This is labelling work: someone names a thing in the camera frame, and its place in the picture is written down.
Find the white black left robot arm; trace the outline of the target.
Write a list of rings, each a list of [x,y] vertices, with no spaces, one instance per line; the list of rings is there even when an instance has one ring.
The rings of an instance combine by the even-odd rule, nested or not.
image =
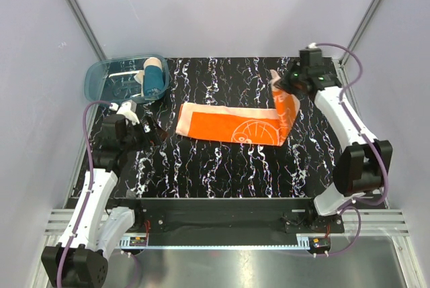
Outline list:
[[[121,200],[103,222],[110,194],[129,153],[159,146],[166,137],[148,115],[134,119],[116,113],[103,119],[73,215],[56,245],[46,246],[42,252],[41,261],[53,287],[103,286],[108,260],[120,239],[127,230],[139,231],[145,223],[135,198]]]

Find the teal beige cartoon towel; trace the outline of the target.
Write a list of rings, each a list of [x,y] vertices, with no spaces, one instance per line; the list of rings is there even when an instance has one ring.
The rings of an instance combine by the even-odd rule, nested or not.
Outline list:
[[[158,95],[165,85],[162,62],[157,57],[147,58],[143,69],[134,75],[140,85],[140,94],[144,97]]]

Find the orange cartoon towel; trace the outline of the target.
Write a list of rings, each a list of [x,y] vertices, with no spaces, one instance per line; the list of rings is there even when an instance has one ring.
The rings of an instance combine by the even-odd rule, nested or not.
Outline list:
[[[185,102],[175,133],[197,140],[282,146],[293,128],[300,102],[275,85],[281,80],[276,70],[270,73],[273,109]]]

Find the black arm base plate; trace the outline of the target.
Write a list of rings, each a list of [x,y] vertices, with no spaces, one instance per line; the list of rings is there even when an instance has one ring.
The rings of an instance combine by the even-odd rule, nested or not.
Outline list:
[[[288,230],[293,234],[345,232],[340,216],[311,215],[310,202],[309,198],[113,198],[108,200],[107,208],[135,207],[138,223],[149,221],[152,233],[245,228]]]

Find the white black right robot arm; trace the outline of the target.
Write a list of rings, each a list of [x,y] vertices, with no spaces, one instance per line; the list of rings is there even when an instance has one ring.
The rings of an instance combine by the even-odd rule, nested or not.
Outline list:
[[[311,75],[299,69],[280,76],[272,70],[271,87],[288,95],[307,95],[325,116],[341,146],[332,182],[310,200],[303,224],[319,232],[356,201],[371,206],[382,204],[389,189],[392,145],[379,140],[361,121],[337,76],[324,73],[322,68]]]

